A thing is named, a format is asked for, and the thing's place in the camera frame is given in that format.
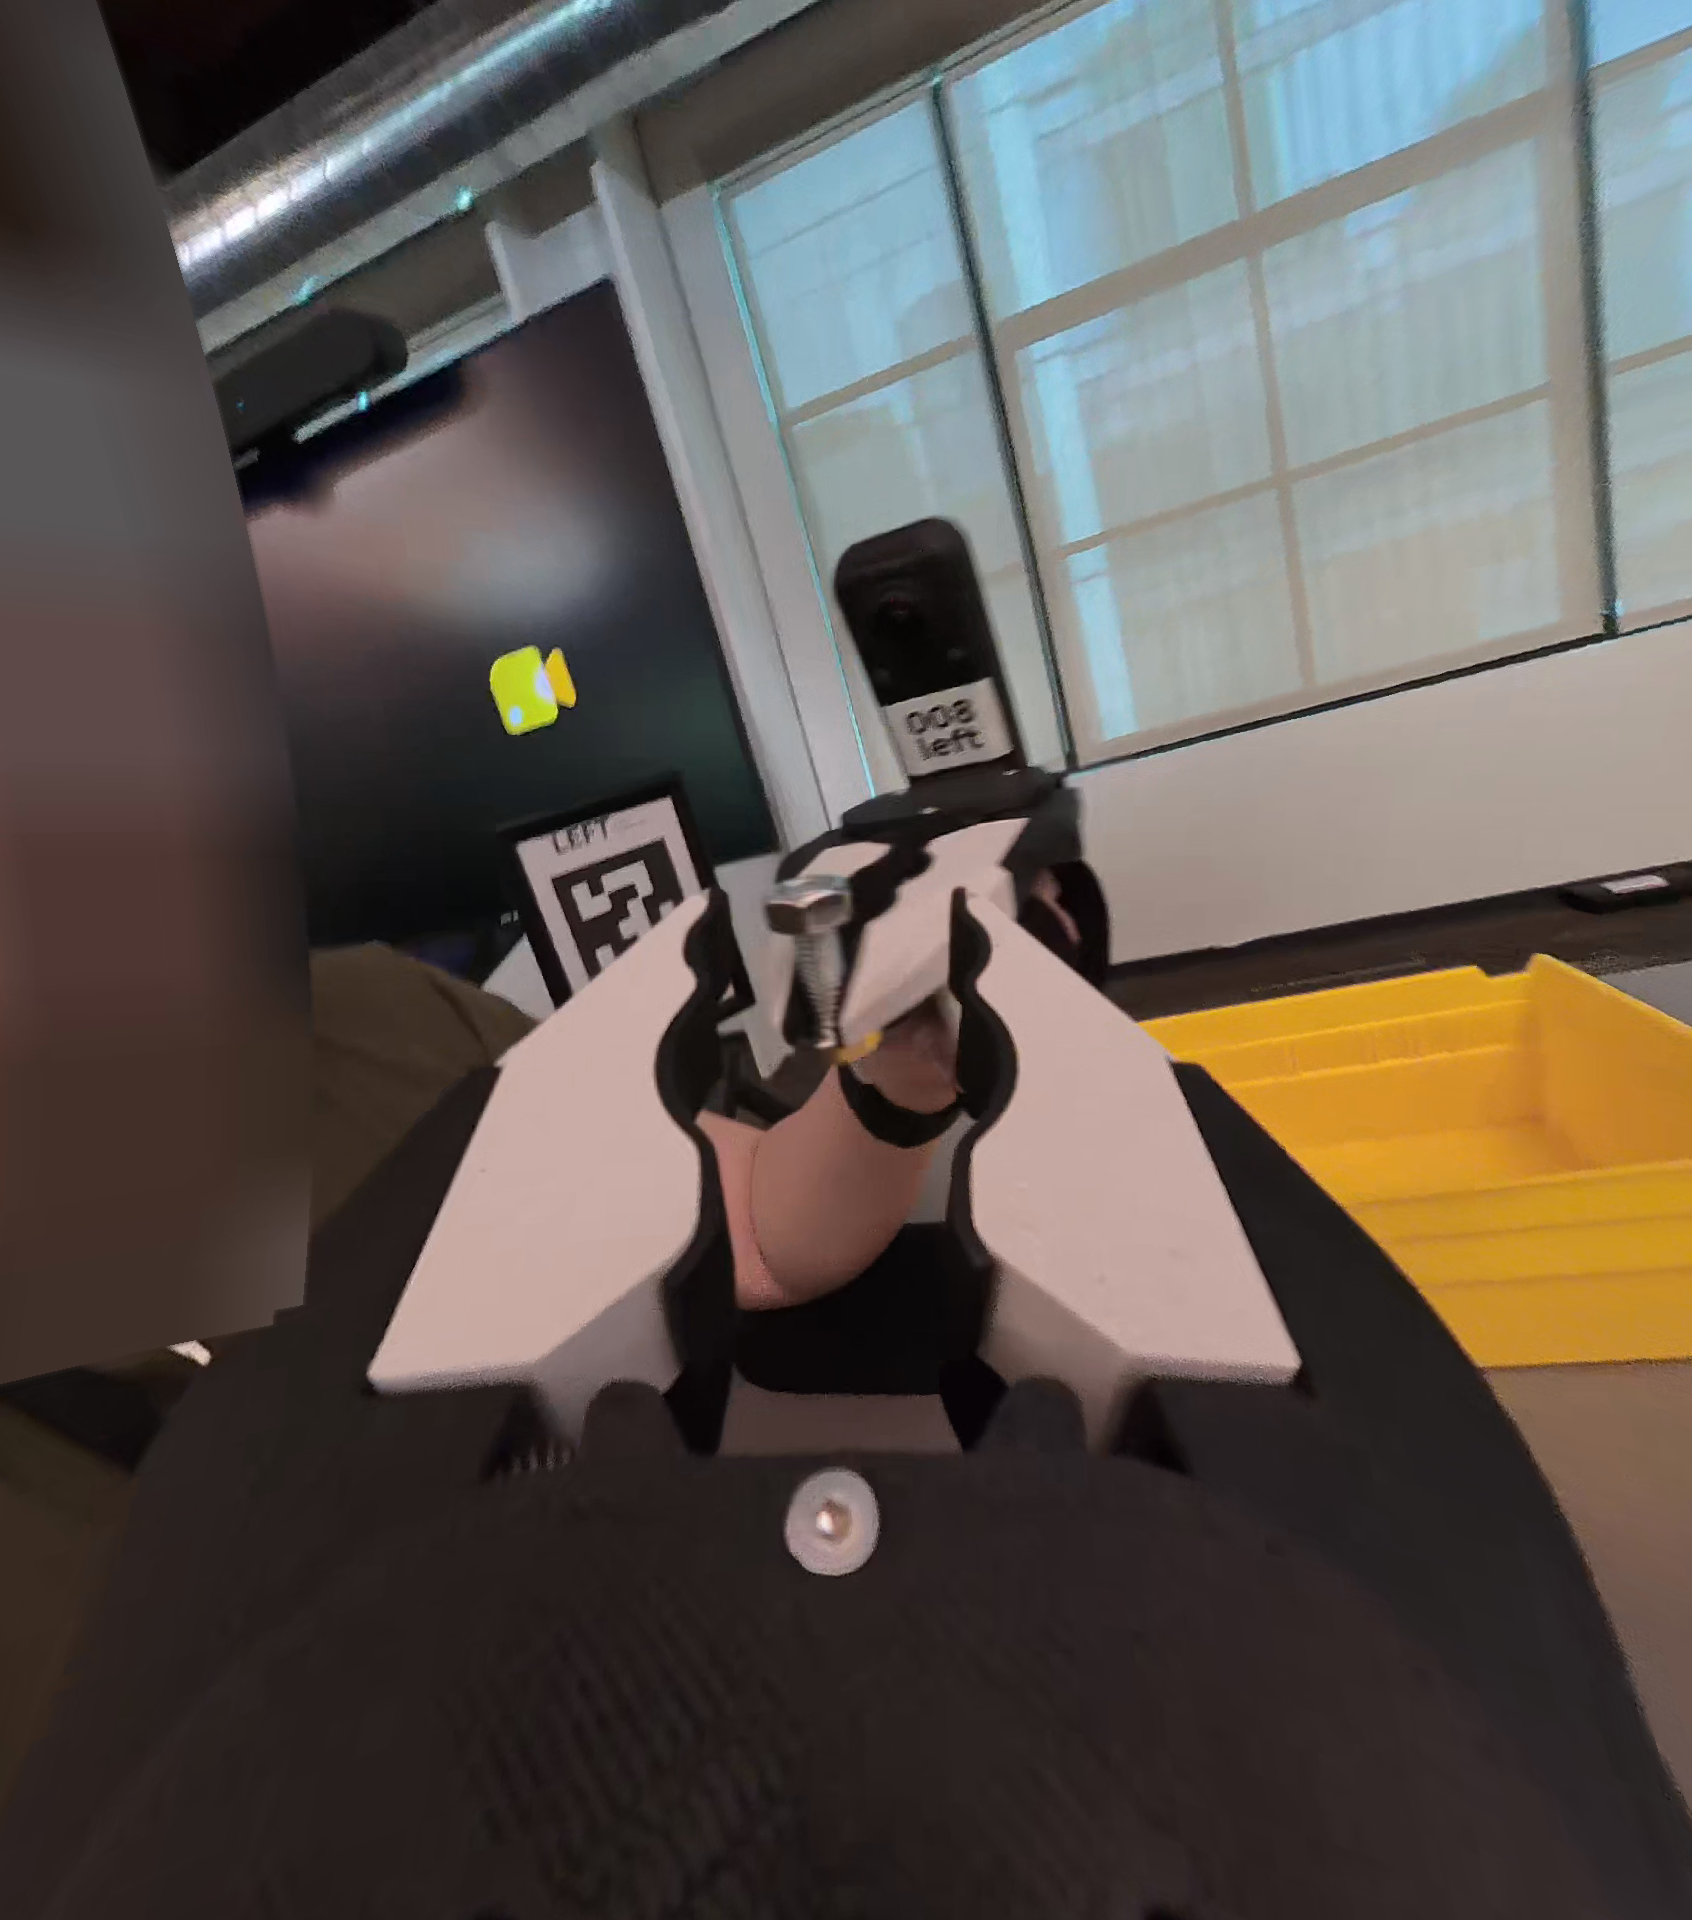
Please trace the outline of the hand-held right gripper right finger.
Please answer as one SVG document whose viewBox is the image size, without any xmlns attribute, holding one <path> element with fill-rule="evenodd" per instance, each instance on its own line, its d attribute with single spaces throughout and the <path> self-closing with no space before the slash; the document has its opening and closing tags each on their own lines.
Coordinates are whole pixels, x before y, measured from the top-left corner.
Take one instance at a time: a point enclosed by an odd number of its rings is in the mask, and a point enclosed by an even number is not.
<svg viewBox="0 0 1692 1920">
<path fill-rule="evenodd" d="M 1286 1386 L 1299 1353 L 1170 1055 L 1000 906 L 951 904 L 947 1226 L 989 1285 L 977 1359 L 1074 1396 L 1107 1447 L 1138 1386 Z"/>
</svg>

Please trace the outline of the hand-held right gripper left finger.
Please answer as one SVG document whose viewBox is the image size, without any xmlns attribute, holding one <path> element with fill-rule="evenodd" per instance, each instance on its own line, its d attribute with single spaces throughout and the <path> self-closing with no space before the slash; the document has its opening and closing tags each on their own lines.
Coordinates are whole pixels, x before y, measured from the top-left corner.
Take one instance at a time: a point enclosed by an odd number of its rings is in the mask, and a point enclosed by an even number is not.
<svg viewBox="0 0 1692 1920">
<path fill-rule="evenodd" d="M 367 1367 L 378 1399 L 520 1390 L 571 1446 L 640 1384 L 687 1451 L 721 1451 L 737 1270 L 702 1117 L 734 973 L 708 889 L 502 1059 Z"/>
</svg>

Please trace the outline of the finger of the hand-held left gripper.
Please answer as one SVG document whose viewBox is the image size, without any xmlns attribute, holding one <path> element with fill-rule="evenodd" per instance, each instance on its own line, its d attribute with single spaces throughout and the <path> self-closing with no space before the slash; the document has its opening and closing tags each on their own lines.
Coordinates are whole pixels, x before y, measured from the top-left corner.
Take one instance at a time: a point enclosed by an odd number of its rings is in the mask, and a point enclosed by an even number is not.
<svg viewBox="0 0 1692 1920">
<path fill-rule="evenodd" d="M 825 832 L 786 851 L 776 869 L 776 891 L 837 879 L 849 887 L 898 891 L 923 874 L 923 843 L 915 835 Z"/>
<path fill-rule="evenodd" d="M 951 987 L 960 896 L 1019 920 L 1025 822 L 875 822 L 841 830 L 851 850 L 856 947 L 841 992 L 841 1051 L 856 1055 Z"/>
</svg>

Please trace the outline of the silver hex bolt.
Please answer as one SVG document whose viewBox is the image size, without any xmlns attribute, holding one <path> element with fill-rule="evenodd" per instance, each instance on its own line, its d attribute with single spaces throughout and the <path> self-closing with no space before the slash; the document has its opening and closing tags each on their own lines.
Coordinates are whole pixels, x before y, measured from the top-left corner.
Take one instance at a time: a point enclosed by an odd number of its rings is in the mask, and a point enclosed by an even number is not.
<svg viewBox="0 0 1692 1920">
<path fill-rule="evenodd" d="M 765 897 L 770 957 L 784 965 L 776 1024 L 792 1049 L 832 1055 L 843 1042 L 851 920 L 851 889 L 837 877 L 784 879 Z"/>
</svg>

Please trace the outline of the yellow plastic bin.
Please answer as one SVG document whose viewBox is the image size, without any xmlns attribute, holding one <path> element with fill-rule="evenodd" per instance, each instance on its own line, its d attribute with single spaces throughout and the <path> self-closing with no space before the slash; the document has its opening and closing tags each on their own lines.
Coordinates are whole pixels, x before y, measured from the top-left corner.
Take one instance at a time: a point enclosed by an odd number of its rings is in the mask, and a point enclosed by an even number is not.
<svg viewBox="0 0 1692 1920">
<path fill-rule="evenodd" d="M 1692 1363 L 1692 1027 L 1557 960 L 1152 1019 L 1482 1371 Z"/>
</svg>

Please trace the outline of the person's left hand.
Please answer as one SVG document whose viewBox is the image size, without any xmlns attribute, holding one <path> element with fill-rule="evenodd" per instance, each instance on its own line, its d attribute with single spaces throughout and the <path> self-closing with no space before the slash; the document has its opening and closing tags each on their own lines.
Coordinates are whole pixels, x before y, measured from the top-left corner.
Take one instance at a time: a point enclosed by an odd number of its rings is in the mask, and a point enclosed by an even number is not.
<svg viewBox="0 0 1692 1920">
<path fill-rule="evenodd" d="M 922 1207 L 954 1106 L 956 1042 L 919 1008 L 769 1129 L 703 1112 L 739 1309 L 809 1306 L 864 1274 Z"/>
</svg>

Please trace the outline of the person in olive shirt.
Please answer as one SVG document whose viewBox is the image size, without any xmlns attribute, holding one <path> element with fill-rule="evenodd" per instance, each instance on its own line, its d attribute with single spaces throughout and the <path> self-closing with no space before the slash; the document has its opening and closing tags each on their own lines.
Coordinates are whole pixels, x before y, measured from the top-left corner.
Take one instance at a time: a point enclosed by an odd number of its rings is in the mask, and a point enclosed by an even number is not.
<svg viewBox="0 0 1692 1920">
<path fill-rule="evenodd" d="M 316 951 L 310 1011 L 314 1231 L 463 1077 L 533 1028 L 510 1003 L 385 947 Z M 0 1804 L 58 1688 L 132 1473 L 183 1392 L 173 1351 L 0 1390 Z"/>
</svg>

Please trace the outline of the black framed marker sign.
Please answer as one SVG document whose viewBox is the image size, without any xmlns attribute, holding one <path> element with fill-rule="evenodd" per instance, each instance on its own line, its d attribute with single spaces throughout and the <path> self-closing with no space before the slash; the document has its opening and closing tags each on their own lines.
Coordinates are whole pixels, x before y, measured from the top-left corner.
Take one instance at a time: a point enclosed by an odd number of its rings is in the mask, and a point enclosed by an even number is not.
<svg viewBox="0 0 1692 1920">
<path fill-rule="evenodd" d="M 737 814 L 672 773 L 502 820 L 495 850 L 502 928 L 477 965 L 488 995 L 547 1019 L 668 913 L 721 889 L 742 957 L 721 1028 L 743 1041 L 761 1074 L 786 1063 L 765 1011 L 762 889 L 778 855 L 765 804 Z"/>
</svg>

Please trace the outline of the large black display screen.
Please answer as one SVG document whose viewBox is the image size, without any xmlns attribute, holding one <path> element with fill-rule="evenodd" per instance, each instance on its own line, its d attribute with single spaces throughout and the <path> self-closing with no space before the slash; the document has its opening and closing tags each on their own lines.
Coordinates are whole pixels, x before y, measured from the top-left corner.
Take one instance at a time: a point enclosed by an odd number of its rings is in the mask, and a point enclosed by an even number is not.
<svg viewBox="0 0 1692 1920">
<path fill-rule="evenodd" d="M 609 282 L 238 487 L 311 947 L 491 928 L 504 828 L 665 779 L 715 865 L 776 846 Z"/>
</svg>

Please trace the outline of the large grid window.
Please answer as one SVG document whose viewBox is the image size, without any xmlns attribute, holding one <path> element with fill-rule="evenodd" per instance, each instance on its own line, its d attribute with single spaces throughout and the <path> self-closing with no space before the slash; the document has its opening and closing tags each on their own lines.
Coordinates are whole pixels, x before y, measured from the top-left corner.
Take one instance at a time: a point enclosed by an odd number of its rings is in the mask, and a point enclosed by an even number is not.
<svg viewBox="0 0 1692 1920">
<path fill-rule="evenodd" d="M 841 667 L 954 521 L 1037 763 L 1692 615 L 1692 3 L 1050 3 L 708 212 Z"/>
</svg>

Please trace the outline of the black video bar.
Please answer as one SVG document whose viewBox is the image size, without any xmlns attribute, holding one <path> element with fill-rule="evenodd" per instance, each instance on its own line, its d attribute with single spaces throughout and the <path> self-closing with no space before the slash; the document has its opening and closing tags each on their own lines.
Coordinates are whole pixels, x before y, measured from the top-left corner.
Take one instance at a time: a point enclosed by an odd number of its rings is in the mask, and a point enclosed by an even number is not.
<svg viewBox="0 0 1692 1920">
<path fill-rule="evenodd" d="M 212 377 L 233 462 L 288 443 L 330 409 L 374 396 L 406 372 L 404 330 L 351 307 L 304 318 Z"/>
</svg>

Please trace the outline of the silver ventilation duct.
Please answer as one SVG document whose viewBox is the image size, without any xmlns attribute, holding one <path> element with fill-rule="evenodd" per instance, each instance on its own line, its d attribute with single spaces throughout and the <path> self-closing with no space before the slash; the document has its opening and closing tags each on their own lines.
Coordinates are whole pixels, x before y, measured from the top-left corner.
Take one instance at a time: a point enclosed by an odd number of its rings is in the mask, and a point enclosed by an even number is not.
<svg viewBox="0 0 1692 1920">
<path fill-rule="evenodd" d="M 210 315 L 604 87 L 604 118 L 805 3 L 430 3 L 167 192 Z"/>
</svg>

